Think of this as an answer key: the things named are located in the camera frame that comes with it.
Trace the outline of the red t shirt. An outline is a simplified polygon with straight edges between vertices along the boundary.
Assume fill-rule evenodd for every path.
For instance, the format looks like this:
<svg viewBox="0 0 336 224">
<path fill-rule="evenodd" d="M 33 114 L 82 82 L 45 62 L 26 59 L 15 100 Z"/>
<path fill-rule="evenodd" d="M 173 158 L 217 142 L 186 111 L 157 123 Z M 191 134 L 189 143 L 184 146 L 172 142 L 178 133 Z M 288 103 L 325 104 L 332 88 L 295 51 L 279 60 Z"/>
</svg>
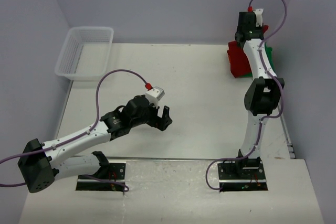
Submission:
<svg viewBox="0 0 336 224">
<path fill-rule="evenodd" d="M 253 76 L 248 58 L 237 41 L 231 41 L 228 43 L 227 55 L 230 63 L 231 74 L 235 78 Z"/>
</svg>

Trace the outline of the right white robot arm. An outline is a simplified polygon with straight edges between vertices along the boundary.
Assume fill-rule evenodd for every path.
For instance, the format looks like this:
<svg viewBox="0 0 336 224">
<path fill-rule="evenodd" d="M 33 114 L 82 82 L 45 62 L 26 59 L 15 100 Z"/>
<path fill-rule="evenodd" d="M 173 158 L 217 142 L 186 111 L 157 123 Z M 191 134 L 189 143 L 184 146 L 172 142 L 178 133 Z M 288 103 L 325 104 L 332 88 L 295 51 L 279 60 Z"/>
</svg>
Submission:
<svg viewBox="0 0 336 224">
<path fill-rule="evenodd" d="M 234 172 L 239 178 L 246 178 L 253 168 L 260 165 L 260 144 L 264 126 L 281 98 L 284 80 L 275 74 L 264 46 L 263 9 L 240 12 L 235 40 L 243 50 L 251 68 L 253 81 L 244 97 L 248 112 L 245 139 L 239 149 Z"/>
</svg>

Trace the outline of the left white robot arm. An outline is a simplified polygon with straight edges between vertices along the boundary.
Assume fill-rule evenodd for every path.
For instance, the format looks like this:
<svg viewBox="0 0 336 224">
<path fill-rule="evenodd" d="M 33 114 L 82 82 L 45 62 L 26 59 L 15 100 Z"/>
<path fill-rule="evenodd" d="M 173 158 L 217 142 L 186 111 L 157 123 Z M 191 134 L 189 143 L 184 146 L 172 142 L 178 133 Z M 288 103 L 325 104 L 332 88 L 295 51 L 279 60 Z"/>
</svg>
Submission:
<svg viewBox="0 0 336 224">
<path fill-rule="evenodd" d="M 165 131 L 172 124 L 170 108 L 164 106 L 162 116 L 158 107 L 144 95 L 137 95 L 126 105 L 103 115 L 96 125 L 81 134 L 40 143 L 29 141 L 18 161 L 18 167 L 30 193 L 40 192 L 54 181 L 71 176 L 95 179 L 103 183 L 116 183 L 111 164 L 101 151 L 88 156 L 79 153 L 99 144 L 129 134 L 132 128 L 147 124 Z"/>
</svg>

